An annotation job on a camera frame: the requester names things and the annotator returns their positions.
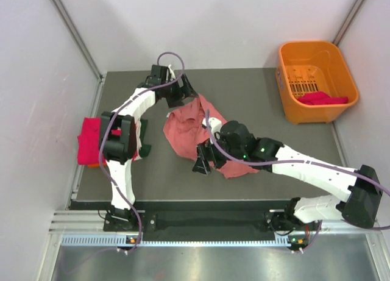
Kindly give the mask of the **salmon pink t shirt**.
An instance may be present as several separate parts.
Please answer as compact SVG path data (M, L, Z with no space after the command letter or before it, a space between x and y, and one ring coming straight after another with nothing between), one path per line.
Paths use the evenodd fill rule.
M168 113L163 133L178 156L192 161L197 159L196 146L209 138L207 130L202 127L206 110L210 111L210 117L220 120L223 124L227 122L201 94Z

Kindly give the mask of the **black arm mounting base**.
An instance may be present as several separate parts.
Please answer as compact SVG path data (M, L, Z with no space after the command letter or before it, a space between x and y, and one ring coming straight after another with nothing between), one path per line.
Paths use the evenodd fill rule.
M142 232L144 241L260 241L313 232L317 224L291 224L285 200L137 201L136 213L109 208L103 230Z

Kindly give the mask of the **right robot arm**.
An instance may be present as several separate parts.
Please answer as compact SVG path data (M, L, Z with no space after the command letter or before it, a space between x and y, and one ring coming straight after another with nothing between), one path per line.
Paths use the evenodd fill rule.
M376 170L367 165L346 168L316 160L271 138L256 138L244 124L205 118L207 139L197 145L193 171L208 175L228 162L291 177L326 191L326 196L292 198L283 211L293 230L323 220L343 220L371 229L383 195Z

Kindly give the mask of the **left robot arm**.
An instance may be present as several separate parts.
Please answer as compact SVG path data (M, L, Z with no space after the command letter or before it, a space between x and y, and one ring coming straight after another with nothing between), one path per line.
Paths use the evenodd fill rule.
M150 146L143 144L141 129L146 123L142 115L158 101L165 99L169 108L183 105L186 98L198 94L186 74L176 78L170 66L152 65L146 80L136 87L122 105L102 112L99 129L98 160L106 161L112 185L113 208L122 210L117 223L125 230L137 226L138 215L130 210L135 203L131 165L134 160L149 155Z

